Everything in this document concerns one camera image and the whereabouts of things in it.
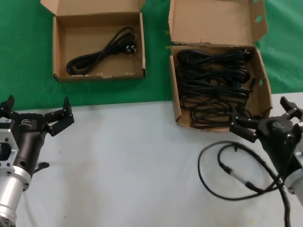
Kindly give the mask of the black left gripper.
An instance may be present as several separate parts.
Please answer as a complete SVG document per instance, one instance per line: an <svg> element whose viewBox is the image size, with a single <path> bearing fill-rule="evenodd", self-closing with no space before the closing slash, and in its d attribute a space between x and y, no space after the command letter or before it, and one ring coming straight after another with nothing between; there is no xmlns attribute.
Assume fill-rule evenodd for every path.
<svg viewBox="0 0 303 227"><path fill-rule="evenodd" d="M61 110L46 113L44 116L38 113L16 113L12 110L14 104L13 95L1 102L0 117L12 118L15 121L18 154L14 166L22 168L32 176L47 132L52 137L56 136L74 123L74 116L67 96Z"/></svg>

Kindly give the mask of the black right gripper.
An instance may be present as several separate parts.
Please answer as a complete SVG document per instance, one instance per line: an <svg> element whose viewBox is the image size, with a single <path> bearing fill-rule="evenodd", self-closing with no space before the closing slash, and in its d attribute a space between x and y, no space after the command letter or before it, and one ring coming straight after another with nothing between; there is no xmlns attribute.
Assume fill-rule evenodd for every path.
<svg viewBox="0 0 303 227"><path fill-rule="evenodd" d="M285 96L281 97L280 104L285 114L260 121L240 117L233 107L230 111L230 132L252 143L258 138L281 179L286 179L301 167L294 157L294 150L302 138L303 128L290 121L294 117L301 119L301 109Z"/></svg>

